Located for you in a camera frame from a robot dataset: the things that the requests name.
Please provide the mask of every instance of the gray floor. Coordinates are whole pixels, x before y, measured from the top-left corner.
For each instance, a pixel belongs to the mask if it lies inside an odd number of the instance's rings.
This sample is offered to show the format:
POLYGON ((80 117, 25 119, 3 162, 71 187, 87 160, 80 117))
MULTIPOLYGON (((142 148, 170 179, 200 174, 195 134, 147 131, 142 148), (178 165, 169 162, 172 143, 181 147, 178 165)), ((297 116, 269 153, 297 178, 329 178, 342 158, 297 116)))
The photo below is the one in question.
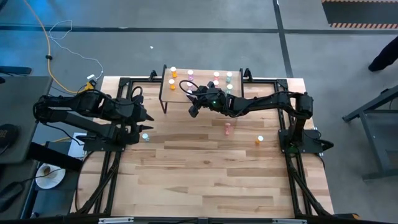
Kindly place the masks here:
MULTIPOLYGON (((272 0, 85 0, 31 1, 47 25, 73 19, 74 26, 259 28, 276 29, 272 0)), ((320 0, 279 0, 286 29, 329 29, 320 0)), ((22 1, 9 1, 1 24, 36 24, 22 1)), ((398 177, 363 182, 376 165, 361 123, 341 116, 398 84, 398 63, 379 73, 369 62, 395 35, 286 35, 295 78, 304 78, 314 97, 314 121, 335 147, 325 153, 326 176, 335 213, 357 213, 365 220, 398 222, 398 177)), ((72 32, 62 45, 97 58, 105 75, 148 75, 163 64, 185 68, 237 70, 249 67, 256 77, 286 77, 278 34, 87 33, 72 32)), ((0 31, 0 64, 47 75, 47 46, 41 32, 0 31)), ((53 73, 72 90, 95 62, 82 60, 52 44, 53 73)), ((61 94, 52 90, 51 94, 61 94)), ((69 133, 75 128, 62 126, 69 133)), ((34 140, 64 134, 39 126, 34 140)))

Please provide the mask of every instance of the person's leg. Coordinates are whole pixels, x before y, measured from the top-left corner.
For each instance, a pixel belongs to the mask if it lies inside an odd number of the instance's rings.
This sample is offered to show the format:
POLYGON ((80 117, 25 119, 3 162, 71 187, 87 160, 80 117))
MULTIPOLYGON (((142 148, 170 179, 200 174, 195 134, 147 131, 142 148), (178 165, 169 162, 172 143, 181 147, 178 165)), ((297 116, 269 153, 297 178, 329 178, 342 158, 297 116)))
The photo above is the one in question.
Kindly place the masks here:
POLYGON ((372 72, 385 69, 387 66, 394 63, 398 58, 398 37, 392 40, 387 46, 383 48, 380 54, 369 65, 369 70, 372 72))

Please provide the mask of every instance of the white cable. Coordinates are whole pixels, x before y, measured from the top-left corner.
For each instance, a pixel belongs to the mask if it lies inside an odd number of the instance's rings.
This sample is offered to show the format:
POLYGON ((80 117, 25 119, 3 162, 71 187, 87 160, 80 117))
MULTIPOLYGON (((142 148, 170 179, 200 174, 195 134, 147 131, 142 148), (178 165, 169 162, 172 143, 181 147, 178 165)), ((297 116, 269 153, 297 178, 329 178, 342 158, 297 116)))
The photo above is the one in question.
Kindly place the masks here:
POLYGON ((73 21, 70 20, 70 19, 65 20, 65 21, 57 22, 57 23, 56 23, 53 27, 51 27, 51 29, 49 30, 49 38, 52 39, 52 41, 54 41, 60 48, 69 51, 71 54, 79 55, 79 56, 80 56, 81 58, 83 58, 83 59, 94 60, 94 61, 96 61, 96 62, 98 63, 98 65, 101 66, 101 74, 100 74, 98 77, 95 77, 95 78, 98 80, 99 78, 101 78, 102 74, 104 73, 104 67, 102 66, 102 64, 101 64, 97 59, 95 59, 95 58, 83 57, 81 54, 76 53, 76 52, 73 52, 73 51, 69 50, 69 48, 67 48, 67 47, 62 47, 62 46, 56 41, 56 40, 62 40, 62 39, 64 39, 64 38, 67 36, 67 34, 68 34, 70 31, 72 31, 72 24, 73 24, 73 21), (51 34, 51 30, 54 29, 54 27, 56 27, 58 24, 63 23, 63 22, 70 22, 70 29, 69 29, 69 30, 63 35, 63 37, 61 37, 61 38, 53 37, 52 34, 51 34))

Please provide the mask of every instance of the yellow cable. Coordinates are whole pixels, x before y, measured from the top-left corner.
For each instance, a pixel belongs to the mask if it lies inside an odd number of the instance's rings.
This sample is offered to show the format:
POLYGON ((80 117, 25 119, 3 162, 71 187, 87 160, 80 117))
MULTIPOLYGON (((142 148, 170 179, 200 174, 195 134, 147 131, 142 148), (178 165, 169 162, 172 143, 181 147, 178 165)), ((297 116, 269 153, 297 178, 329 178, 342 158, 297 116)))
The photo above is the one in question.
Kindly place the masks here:
POLYGON ((70 139, 70 137, 65 137, 65 138, 57 139, 57 140, 54 140, 54 141, 51 141, 51 142, 60 142, 60 141, 68 140, 68 139, 70 139))
MULTIPOLYGON (((42 30, 44 32, 45 38, 47 39, 47 48, 48 48, 48 56, 51 56, 51 46, 50 46, 50 40, 49 40, 49 36, 47 35, 47 32, 45 31, 45 28, 43 26, 42 21, 40 20, 40 18, 37 16, 36 12, 32 9, 32 6, 30 6, 30 4, 24 0, 26 6, 29 8, 29 10, 32 12, 33 16, 36 18, 37 22, 39 22, 40 26, 42 27, 42 30)), ((68 90, 66 87, 64 87, 52 74, 51 72, 51 67, 50 67, 50 59, 47 59, 47 70, 49 71, 49 74, 51 76, 51 78, 58 84, 60 85, 60 87, 62 87, 65 91, 69 92, 69 93, 78 93, 77 91, 71 91, 68 90)))

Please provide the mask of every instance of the orange striped tape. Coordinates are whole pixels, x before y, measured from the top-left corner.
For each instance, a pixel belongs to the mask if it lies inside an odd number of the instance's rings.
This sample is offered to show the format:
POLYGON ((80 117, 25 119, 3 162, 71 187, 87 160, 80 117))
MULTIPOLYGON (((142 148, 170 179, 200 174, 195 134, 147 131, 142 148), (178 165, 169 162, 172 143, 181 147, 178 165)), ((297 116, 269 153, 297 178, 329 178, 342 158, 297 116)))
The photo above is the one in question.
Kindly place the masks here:
POLYGON ((378 3, 397 3, 397 1, 386 0, 322 0, 322 2, 378 2, 378 3))
POLYGON ((357 23, 332 23, 333 28, 357 28, 357 29, 396 29, 398 24, 357 24, 357 23))

